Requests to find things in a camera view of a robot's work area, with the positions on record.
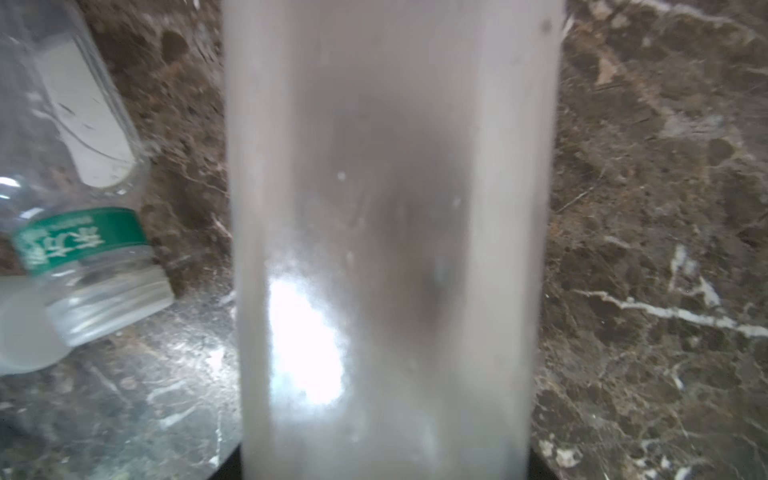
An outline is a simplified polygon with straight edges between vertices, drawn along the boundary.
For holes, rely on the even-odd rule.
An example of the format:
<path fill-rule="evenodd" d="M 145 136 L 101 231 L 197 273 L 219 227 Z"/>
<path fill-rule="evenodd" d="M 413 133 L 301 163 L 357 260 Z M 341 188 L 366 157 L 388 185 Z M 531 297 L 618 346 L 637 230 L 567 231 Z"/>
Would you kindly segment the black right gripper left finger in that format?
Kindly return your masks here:
<path fill-rule="evenodd" d="M 241 446 L 238 445 L 229 457 L 213 472 L 208 480 L 242 480 Z"/>

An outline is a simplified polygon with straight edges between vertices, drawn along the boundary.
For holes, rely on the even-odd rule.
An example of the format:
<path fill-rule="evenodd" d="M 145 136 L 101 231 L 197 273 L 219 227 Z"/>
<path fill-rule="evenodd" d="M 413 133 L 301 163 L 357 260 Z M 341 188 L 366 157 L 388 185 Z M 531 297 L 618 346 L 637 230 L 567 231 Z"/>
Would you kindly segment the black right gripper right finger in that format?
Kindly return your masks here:
<path fill-rule="evenodd" d="M 547 462 L 533 449 L 529 450 L 528 480 L 559 480 Z"/>

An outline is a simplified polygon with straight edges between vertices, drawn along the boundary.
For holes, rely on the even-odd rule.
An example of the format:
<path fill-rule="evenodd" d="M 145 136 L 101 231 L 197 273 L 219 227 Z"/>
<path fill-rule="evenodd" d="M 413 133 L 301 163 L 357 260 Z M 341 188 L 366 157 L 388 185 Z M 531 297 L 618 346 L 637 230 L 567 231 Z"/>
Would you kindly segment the frosted clear long bottle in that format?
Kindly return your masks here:
<path fill-rule="evenodd" d="M 532 479 L 565 5 L 226 1 L 246 479 Z"/>

